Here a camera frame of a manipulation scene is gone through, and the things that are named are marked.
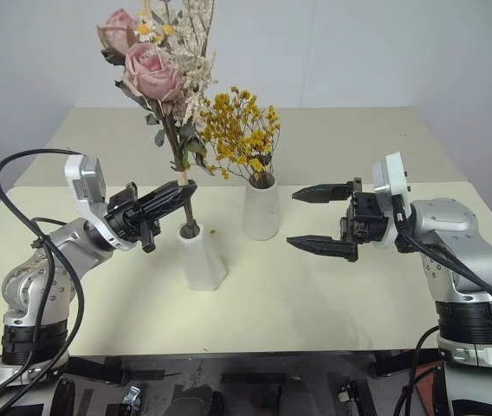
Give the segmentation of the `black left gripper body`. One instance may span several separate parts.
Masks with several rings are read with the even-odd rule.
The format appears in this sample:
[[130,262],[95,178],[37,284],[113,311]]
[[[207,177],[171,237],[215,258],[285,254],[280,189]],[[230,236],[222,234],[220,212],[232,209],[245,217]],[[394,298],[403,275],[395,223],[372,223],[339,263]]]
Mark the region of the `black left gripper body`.
[[145,253],[155,250],[154,238],[160,233],[159,220],[141,211],[134,182],[128,183],[109,199],[105,220],[120,239],[129,243],[140,242]]

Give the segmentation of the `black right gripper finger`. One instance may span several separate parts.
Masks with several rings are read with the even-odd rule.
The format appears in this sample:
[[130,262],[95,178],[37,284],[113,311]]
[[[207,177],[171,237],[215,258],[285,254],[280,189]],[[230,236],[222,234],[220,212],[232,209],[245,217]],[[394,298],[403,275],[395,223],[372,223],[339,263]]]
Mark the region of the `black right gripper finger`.
[[348,200],[354,192],[353,182],[341,184],[320,184],[305,187],[292,194],[292,199],[310,204]]
[[288,237],[287,242],[297,249],[317,256],[340,257],[349,262],[358,260],[358,246],[355,243],[341,242],[331,237],[315,235]]

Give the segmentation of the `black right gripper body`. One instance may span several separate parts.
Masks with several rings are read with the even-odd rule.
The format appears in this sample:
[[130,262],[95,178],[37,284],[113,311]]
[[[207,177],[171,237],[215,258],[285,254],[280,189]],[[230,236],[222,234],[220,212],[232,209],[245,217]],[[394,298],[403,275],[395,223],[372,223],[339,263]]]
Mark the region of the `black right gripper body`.
[[380,242],[385,235],[388,218],[381,211],[377,196],[362,191],[361,178],[346,183],[349,186],[349,206],[340,219],[340,241],[350,244]]

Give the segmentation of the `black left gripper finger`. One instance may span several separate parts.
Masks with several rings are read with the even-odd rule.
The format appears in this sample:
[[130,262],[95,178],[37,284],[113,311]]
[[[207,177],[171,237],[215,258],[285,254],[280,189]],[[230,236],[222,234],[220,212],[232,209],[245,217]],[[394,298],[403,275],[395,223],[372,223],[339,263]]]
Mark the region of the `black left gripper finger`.
[[134,220],[136,222],[157,221],[185,204],[181,196],[144,196],[137,201]]
[[140,199],[142,209],[179,209],[188,203],[197,190],[197,184],[189,179],[184,185],[176,180],[167,182]]

